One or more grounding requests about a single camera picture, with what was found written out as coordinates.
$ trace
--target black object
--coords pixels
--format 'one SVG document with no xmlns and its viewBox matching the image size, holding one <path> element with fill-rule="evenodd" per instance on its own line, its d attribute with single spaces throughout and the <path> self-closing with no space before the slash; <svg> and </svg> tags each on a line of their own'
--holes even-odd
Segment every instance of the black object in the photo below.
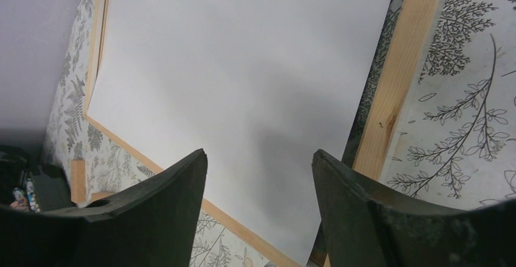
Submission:
<svg viewBox="0 0 516 267">
<path fill-rule="evenodd" d="M 74 207 L 68 180 L 61 168 L 54 165 L 35 165 L 29 170 L 40 211 Z"/>
<path fill-rule="evenodd" d="M 330 264 L 516 266 L 516 201 L 462 211 L 399 193 L 318 150 L 313 177 Z"/>
<path fill-rule="evenodd" d="M 197 150 L 84 209 L 0 206 L 0 266 L 188 266 L 206 171 Z"/>
<path fill-rule="evenodd" d="M 21 148 L 0 145 L 0 204 L 10 205 L 15 187 L 22 187 L 30 156 Z"/>
</svg>

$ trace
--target white panel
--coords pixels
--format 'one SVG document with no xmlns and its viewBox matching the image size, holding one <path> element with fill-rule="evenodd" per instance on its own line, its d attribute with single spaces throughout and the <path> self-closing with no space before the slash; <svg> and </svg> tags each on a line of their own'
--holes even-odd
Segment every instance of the white panel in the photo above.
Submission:
<svg viewBox="0 0 516 267">
<path fill-rule="evenodd" d="M 340 157 L 389 0 L 110 0 L 88 115 L 167 168 L 204 148 L 204 197 L 304 265 L 312 155 Z"/>
</svg>

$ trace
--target gray wall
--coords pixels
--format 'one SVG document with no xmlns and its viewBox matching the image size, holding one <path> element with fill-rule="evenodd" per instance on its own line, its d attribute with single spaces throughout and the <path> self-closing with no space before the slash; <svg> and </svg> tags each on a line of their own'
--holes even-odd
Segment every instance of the gray wall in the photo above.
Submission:
<svg viewBox="0 0 516 267">
<path fill-rule="evenodd" d="M 41 150 L 79 0 L 0 0 L 0 144 Z"/>
</svg>

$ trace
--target wooden frame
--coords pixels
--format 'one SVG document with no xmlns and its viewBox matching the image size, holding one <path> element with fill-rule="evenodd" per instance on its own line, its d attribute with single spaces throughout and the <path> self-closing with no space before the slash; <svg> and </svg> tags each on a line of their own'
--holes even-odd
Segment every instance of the wooden frame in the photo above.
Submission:
<svg viewBox="0 0 516 267">
<path fill-rule="evenodd" d="M 378 180 L 405 97 L 428 52 L 435 14 L 444 0 L 404 0 L 353 169 Z M 326 257 L 324 267 L 330 267 Z"/>
<path fill-rule="evenodd" d="M 86 102 L 85 102 L 85 119 L 93 125 L 95 128 L 100 130 L 103 134 L 108 136 L 111 140 L 118 143 L 124 150 L 129 154 L 138 159 L 142 164 L 148 167 L 154 173 L 163 172 L 163 168 L 152 162 L 149 158 L 144 156 L 142 153 L 135 150 L 133 147 L 128 145 L 118 136 L 107 130 L 100 123 L 95 121 L 93 118 L 88 116 L 89 103 L 93 94 L 95 81 L 97 79 L 97 73 L 99 70 L 100 61 L 102 59 L 102 45 L 104 37 L 104 28 L 106 26 L 106 15 L 108 10 L 108 0 L 95 0 L 94 15 L 93 15 L 93 28 L 91 35 L 91 47 L 89 56 L 88 73 L 86 76 Z M 235 219 L 225 214 L 222 210 L 214 206 L 208 200 L 204 199 L 202 210 L 208 213 L 211 217 L 215 218 L 218 222 L 224 225 L 233 234 L 241 238 L 255 250 L 259 251 L 266 258 L 277 264 L 278 266 L 299 266 L 292 259 L 278 251 L 271 244 L 260 238 L 255 233 L 251 232 L 245 226 L 238 223 Z"/>
</svg>

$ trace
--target wooden strip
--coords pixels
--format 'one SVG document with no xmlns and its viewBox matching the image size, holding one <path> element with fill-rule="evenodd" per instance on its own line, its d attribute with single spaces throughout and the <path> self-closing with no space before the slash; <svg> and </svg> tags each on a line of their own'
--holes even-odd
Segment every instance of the wooden strip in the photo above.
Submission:
<svg viewBox="0 0 516 267">
<path fill-rule="evenodd" d="M 91 202 L 97 201 L 97 200 L 100 200 L 100 199 L 104 199 L 104 198 L 109 197 L 109 196 L 111 196 L 113 194 L 114 194 L 114 192 L 95 192 L 95 193 L 92 193 L 91 194 Z"/>
<path fill-rule="evenodd" d="M 93 24 L 91 29 L 91 41 L 89 42 L 88 71 L 86 73 L 86 100 L 84 114 L 88 111 L 89 102 L 93 93 L 93 87 L 97 78 L 97 71 L 102 53 L 102 41 L 104 25 L 106 21 L 106 4 L 108 0 L 95 0 L 93 8 Z"/>
<path fill-rule="evenodd" d="M 86 201 L 86 162 L 82 159 L 70 161 L 70 193 L 74 203 Z"/>
<path fill-rule="evenodd" d="M 128 145 L 118 136 L 107 130 L 100 123 L 95 121 L 93 118 L 88 115 L 85 116 L 86 120 L 100 130 L 103 134 L 109 137 L 111 140 L 115 141 L 119 144 L 124 150 L 126 150 L 129 154 L 138 159 L 142 164 L 148 167 L 154 173 L 161 173 L 163 169 L 158 166 L 156 163 L 151 161 L 149 158 L 144 156 L 142 153 Z M 267 259 L 274 262 L 276 265 L 283 267 L 298 267 L 299 264 L 294 262 L 292 259 L 288 258 L 286 255 L 278 251 L 271 244 L 267 243 L 264 239 L 260 238 L 254 232 L 251 232 L 248 228 L 241 225 L 239 222 L 231 218 L 229 215 L 225 214 L 222 210 L 214 206 L 211 202 L 206 199 L 203 199 L 202 210 L 209 214 L 211 217 L 215 218 L 219 223 L 221 223 L 224 227 L 226 227 L 229 231 L 235 234 L 237 237 L 242 239 L 248 245 L 256 249 L 262 255 L 264 255 Z"/>
<path fill-rule="evenodd" d="M 404 0 L 353 169 L 378 180 L 397 116 L 434 23 L 441 0 Z M 324 267 L 330 267 L 329 257 Z"/>
</svg>

